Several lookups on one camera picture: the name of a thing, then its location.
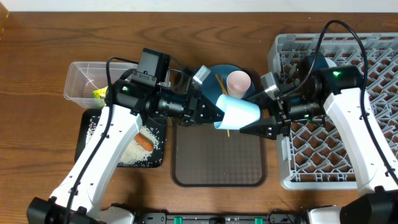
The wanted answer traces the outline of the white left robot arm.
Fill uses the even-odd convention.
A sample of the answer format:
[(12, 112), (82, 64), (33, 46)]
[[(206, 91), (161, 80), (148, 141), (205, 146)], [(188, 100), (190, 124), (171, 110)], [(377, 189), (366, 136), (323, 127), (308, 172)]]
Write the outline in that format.
[(200, 90), (179, 95), (156, 82), (110, 83), (89, 143), (49, 199), (34, 198), (29, 223), (101, 223), (101, 203), (128, 144), (148, 118), (175, 117), (182, 126), (222, 121), (224, 113)]

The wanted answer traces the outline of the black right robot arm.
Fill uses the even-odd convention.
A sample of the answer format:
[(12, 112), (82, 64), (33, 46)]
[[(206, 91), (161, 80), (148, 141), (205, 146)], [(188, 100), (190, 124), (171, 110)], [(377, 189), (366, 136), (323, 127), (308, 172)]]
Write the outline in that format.
[(354, 170), (359, 197), (344, 207), (307, 212), (307, 223), (397, 223), (397, 159), (393, 155), (354, 65), (330, 67), (323, 55), (306, 56), (298, 65), (300, 91), (277, 96), (273, 74), (262, 84), (271, 115), (246, 125), (241, 133), (275, 140), (291, 123), (328, 116), (337, 129)]

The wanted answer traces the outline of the orange carrot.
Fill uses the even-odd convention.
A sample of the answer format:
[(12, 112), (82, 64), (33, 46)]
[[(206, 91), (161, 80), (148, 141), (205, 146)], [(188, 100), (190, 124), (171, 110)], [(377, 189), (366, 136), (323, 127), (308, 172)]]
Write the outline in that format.
[(137, 134), (134, 140), (146, 151), (152, 152), (154, 150), (154, 145), (142, 134)]

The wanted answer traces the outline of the light blue cup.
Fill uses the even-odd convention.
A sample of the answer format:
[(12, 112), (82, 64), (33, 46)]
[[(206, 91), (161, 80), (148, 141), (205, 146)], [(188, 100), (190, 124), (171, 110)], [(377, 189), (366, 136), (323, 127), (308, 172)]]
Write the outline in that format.
[(229, 95), (220, 95), (216, 106), (224, 113), (222, 121), (214, 122), (216, 129), (239, 130), (261, 118), (258, 105)]

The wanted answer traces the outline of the yellow green snack wrapper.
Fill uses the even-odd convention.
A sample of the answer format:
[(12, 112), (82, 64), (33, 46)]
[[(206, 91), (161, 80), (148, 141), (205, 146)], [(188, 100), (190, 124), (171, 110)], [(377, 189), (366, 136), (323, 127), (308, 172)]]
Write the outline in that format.
[(106, 98), (107, 92), (108, 92), (107, 86), (104, 88), (99, 88), (99, 89), (93, 91), (93, 97), (94, 97), (94, 99), (104, 100)]

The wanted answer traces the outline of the grey dishwasher rack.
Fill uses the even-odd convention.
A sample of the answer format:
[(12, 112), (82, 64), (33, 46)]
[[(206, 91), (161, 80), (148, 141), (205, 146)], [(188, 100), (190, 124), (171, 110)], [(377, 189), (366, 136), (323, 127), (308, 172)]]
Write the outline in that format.
[[(397, 154), (397, 34), (359, 35), (367, 52), (367, 89), (373, 113)], [(297, 65), (315, 51), (317, 34), (280, 34), (268, 53), (269, 70), (285, 83), (298, 79)], [(354, 190), (354, 171), (331, 119), (292, 124), (290, 136), (277, 138), (281, 186), (286, 190)]]

